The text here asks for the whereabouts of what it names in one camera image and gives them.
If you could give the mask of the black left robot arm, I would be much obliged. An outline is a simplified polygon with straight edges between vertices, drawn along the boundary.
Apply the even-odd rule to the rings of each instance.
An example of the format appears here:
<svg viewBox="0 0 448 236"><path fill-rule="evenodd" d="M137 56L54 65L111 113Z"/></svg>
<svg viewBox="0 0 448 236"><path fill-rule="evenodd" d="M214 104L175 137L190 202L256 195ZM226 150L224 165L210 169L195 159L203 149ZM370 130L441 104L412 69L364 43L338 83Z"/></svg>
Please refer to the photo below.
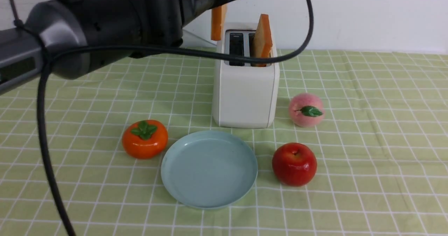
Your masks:
<svg viewBox="0 0 448 236"><path fill-rule="evenodd" d="M1 31L1 93L38 77L37 34L53 55L84 46L179 47L183 27L235 0L49 0L32 8L24 29Z"/></svg>

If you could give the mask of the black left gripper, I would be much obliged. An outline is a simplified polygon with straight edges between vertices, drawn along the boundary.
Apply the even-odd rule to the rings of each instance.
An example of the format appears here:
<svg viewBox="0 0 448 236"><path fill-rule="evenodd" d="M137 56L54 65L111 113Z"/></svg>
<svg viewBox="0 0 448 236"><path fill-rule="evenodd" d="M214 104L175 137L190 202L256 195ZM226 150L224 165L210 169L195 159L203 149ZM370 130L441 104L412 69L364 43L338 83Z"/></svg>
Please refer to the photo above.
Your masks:
<svg viewBox="0 0 448 236"><path fill-rule="evenodd" d="M235 0L145 0L149 26L144 44L178 48L183 28L204 12Z"/></svg>

